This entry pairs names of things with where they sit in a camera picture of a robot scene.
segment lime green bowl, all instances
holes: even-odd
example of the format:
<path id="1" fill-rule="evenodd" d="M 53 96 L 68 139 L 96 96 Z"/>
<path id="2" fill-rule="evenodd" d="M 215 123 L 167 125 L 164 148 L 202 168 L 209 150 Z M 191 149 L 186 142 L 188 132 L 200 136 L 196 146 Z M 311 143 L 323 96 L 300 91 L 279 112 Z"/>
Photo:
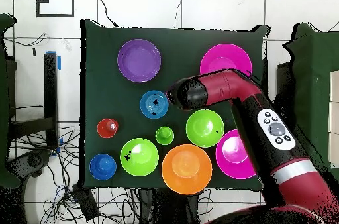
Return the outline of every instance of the lime green bowl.
<path id="1" fill-rule="evenodd" d="M 170 127 L 160 127 L 156 131 L 156 141 L 160 145 L 169 145 L 174 139 L 174 132 Z"/>
<path id="2" fill-rule="evenodd" d="M 133 176 L 147 176 L 155 170 L 158 161 L 156 146 L 141 137 L 128 141 L 121 149 L 121 165 Z"/>
<path id="3" fill-rule="evenodd" d="M 186 135 L 194 145 L 208 148 L 219 142 L 224 135 L 224 122 L 218 113 L 202 109 L 189 116 Z"/>

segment blue bowl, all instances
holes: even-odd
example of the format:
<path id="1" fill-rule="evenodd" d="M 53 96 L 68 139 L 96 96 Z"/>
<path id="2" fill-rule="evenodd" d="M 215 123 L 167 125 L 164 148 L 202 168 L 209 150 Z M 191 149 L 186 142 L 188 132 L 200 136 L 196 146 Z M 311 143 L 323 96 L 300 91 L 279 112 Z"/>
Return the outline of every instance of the blue bowl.
<path id="1" fill-rule="evenodd" d="M 89 163 L 89 170 L 94 178 L 108 180 L 117 170 L 117 163 L 107 154 L 98 154 Z"/>
<path id="2" fill-rule="evenodd" d="M 141 97 L 140 110 L 149 119 L 159 119 L 168 110 L 168 99 L 160 91 L 148 91 Z"/>

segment blue cup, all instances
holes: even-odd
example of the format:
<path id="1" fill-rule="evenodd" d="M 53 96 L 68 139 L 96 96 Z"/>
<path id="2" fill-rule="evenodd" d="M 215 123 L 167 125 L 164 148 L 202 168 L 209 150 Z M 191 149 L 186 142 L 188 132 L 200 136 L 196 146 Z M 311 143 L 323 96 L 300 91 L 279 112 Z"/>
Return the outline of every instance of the blue cup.
<path id="1" fill-rule="evenodd" d="M 89 163 L 89 170 L 94 178 L 108 180 L 117 170 L 117 163 L 107 154 L 98 154 Z"/>

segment dark green mat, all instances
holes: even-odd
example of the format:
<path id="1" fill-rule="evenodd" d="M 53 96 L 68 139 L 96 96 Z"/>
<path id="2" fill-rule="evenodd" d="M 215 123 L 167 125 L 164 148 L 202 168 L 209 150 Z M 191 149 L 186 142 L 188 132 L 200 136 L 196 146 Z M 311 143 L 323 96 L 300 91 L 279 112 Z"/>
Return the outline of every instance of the dark green mat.
<path id="1" fill-rule="evenodd" d="M 9 128 L 9 90 L 7 83 L 6 48 L 3 42 L 5 32 L 14 25 L 16 20 L 8 13 L 0 13 L 0 186 L 17 188 L 19 179 L 10 174 L 5 164 L 9 154 L 8 128 Z"/>
<path id="2" fill-rule="evenodd" d="M 84 186 L 165 187 L 161 175 L 162 160 L 173 147 L 190 144 L 185 134 L 185 124 L 192 112 L 186 113 L 170 105 L 164 117 L 150 120 L 140 111 L 140 98 L 147 91 L 166 91 L 178 79 L 199 74 L 200 61 L 205 52 L 220 43 L 232 43 L 243 48 L 251 58 L 253 78 L 261 83 L 263 74 L 267 72 L 262 59 L 263 37 L 269 29 L 262 25 L 254 31 L 103 28 L 89 20 L 81 21 L 81 48 L 84 49 L 84 45 L 86 47 L 85 53 L 83 50 L 81 53 L 81 72 L 85 71 L 85 78 L 81 78 L 82 82 L 85 81 L 85 86 L 81 85 L 81 99 L 85 99 L 85 102 L 81 100 L 81 114 L 85 115 L 85 162 L 81 163 Z M 117 66 L 117 54 L 121 46 L 135 38 L 155 44 L 162 57 L 162 66 L 156 77 L 142 84 L 127 80 Z M 222 117 L 225 132 L 236 128 L 228 102 L 213 105 L 209 109 Z M 97 124 L 104 118 L 119 122 L 119 131 L 111 139 L 103 139 L 97 134 Z M 169 146 L 160 146 L 155 140 L 156 129 L 161 126 L 169 126 L 174 130 L 175 139 Z M 129 175 L 120 163 L 121 148 L 136 137 L 152 141 L 160 154 L 158 167 L 145 177 Z M 207 187 L 261 189 L 256 177 L 235 180 L 223 174 L 215 161 L 215 146 L 204 150 L 213 163 L 213 175 Z M 117 162 L 117 171 L 110 180 L 96 180 L 89 171 L 89 162 L 99 153 L 109 154 Z"/>
<path id="3" fill-rule="evenodd" d="M 331 169 L 328 161 L 330 72 L 339 70 L 339 32 L 321 32 L 299 23 L 285 47 L 295 78 L 295 134 L 316 168 L 328 170 L 339 181 L 339 169 Z"/>

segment purple bowl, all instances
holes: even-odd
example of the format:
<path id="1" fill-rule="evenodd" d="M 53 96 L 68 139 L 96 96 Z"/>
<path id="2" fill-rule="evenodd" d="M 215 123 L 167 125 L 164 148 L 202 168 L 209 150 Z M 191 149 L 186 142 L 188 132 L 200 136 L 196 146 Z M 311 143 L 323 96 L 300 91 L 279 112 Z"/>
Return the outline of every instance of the purple bowl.
<path id="1" fill-rule="evenodd" d="M 142 83 L 151 80 L 158 73 L 161 56 L 151 42 L 135 39 L 121 47 L 117 61 L 124 77 L 132 82 Z"/>

